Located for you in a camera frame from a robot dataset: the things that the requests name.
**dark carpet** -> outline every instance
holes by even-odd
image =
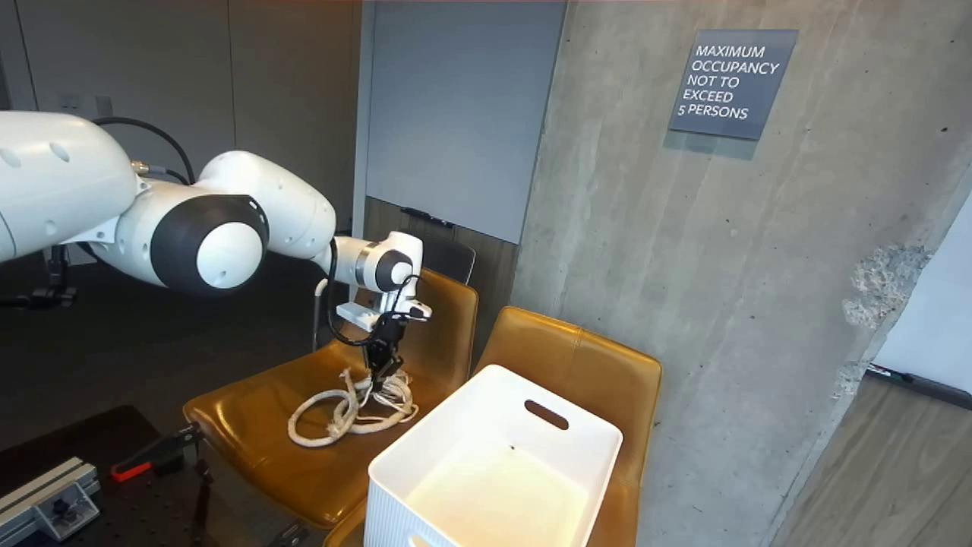
[[[78,288],[73,307],[0,309],[0,450],[124,404],[158,430],[175,430],[195,395],[310,349],[321,271],[307,261],[268,254],[248,285],[220,299],[177,294],[100,264],[69,274]],[[0,265],[3,295],[46,282],[39,254]],[[217,495],[268,541],[290,517],[208,452]]]

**whiteboard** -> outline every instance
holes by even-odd
[[[565,7],[376,3],[365,193],[519,243]]]
[[[972,201],[966,200],[874,363],[972,392]]]

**floor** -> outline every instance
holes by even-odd
[[[773,547],[972,546],[972,412],[865,378]]]
[[[234,295],[200,300],[93,264],[70,271],[77,303],[61,310],[0,309],[4,381],[0,450],[122,404],[161,431],[185,422],[185,401],[310,349],[310,263],[267,255]],[[39,255],[0,265],[0,292],[46,282]],[[210,454],[216,492],[266,542],[290,518]],[[321,532],[307,545],[320,544]]]

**bin handle hole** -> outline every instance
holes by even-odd
[[[529,412],[530,414],[536,416],[539,419],[542,419],[543,421],[546,421],[547,423],[553,425],[557,429],[567,431],[567,428],[571,426],[567,422],[566,418],[540,405],[540,403],[538,403],[537,401],[532,401],[530,399],[527,399],[527,401],[523,403],[523,407],[526,408],[527,412]]]
[[[408,538],[408,547],[432,547],[432,544],[413,533]]]

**sign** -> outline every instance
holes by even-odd
[[[669,129],[758,140],[796,30],[700,30]]]

